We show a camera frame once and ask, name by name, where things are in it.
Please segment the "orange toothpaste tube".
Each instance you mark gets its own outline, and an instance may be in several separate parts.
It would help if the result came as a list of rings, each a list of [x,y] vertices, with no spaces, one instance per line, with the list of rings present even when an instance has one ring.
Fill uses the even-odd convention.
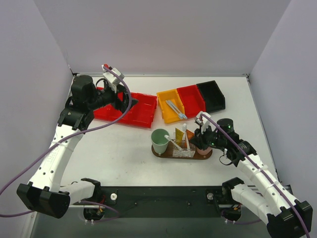
[[[187,130],[187,136],[188,136],[188,140],[190,140],[192,137],[194,137],[194,133],[191,132],[190,130]]]

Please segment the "yellow toothpaste tube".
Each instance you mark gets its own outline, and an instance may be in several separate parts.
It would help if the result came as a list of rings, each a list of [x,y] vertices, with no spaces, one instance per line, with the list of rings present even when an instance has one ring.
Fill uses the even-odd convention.
[[[178,128],[175,129],[175,142],[178,146],[181,146],[183,141],[184,132]]]

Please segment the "white toothbrush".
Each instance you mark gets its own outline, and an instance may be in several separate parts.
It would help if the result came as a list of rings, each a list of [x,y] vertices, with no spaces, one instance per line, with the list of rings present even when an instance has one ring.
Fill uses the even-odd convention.
[[[190,151],[190,143],[189,143],[188,136],[187,136],[187,124],[186,123],[184,123],[182,125],[182,130],[183,130],[184,135],[185,135],[185,141],[186,141],[187,150]]]
[[[164,137],[166,140],[171,142],[178,150],[182,150],[182,148],[175,141],[173,141],[169,135],[165,135]]]

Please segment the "clear textured glass holder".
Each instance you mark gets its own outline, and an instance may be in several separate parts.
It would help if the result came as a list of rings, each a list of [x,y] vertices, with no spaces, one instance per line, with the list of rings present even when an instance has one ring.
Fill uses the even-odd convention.
[[[180,142],[176,141],[176,132],[173,133],[172,141],[174,141],[176,144],[178,144],[182,149],[180,150],[175,146],[175,144],[172,143],[172,155],[176,158],[187,158],[192,159],[194,157],[194,154],[196,152],[196,147],[189,143],[189,149],[187,149],[187,140],[186,136],[184,135],[182,140]]]

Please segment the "green cup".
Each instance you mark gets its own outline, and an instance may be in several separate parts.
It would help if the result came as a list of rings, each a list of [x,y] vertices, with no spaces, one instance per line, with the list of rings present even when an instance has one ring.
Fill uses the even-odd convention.
[[[151,142],[153,149],[158,154],[163,154],[168,146],[169,141],[165,138],[165,136],[168,135],[168,131],[165,129],[156,129],[151,134]]]

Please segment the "pink cup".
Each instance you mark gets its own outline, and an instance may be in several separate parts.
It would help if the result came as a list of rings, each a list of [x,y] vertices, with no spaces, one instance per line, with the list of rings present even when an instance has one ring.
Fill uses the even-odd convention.
[[[211,147],[208,147],[207,149],[199,149],[198,147],[196,148],[196,151],[198,154],[202,155],[202,156],[205,156],[207,155],[209,152],[212,151],[212,148]]]

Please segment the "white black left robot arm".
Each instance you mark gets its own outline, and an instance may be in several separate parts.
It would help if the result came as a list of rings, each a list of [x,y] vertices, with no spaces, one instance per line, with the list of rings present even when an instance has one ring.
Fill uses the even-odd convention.
[[[83,178],[61,186],[65,168],[83,135],[94,119],[94,111],[112,105],[122,115],[138,103],[123,82],[123,76],[104,75],[103,89],[97,89],[92,77],[76,76],[65,108],[57,121],[55,135],[48,152],[40,157],[38,170],[27,184],[20,184],[17,195],[29,210],[55,218],[64,216],[71,204],[81,200],[98,202],[102,197],[100,182]]]

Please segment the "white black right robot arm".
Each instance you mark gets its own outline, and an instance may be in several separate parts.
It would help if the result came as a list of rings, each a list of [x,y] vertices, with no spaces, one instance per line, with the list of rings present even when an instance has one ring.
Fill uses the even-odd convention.
[[[235,132],[232,119],[214,122],[205,112],[195,117],[199,126],[190,142],[200,150],[218,149],[257,188],[253,191],[240,178],[222,184],[223,191],[234,202],[255,214],[272,238],[309,237],[313,208],[291,194],[269,171],[255,148]]]

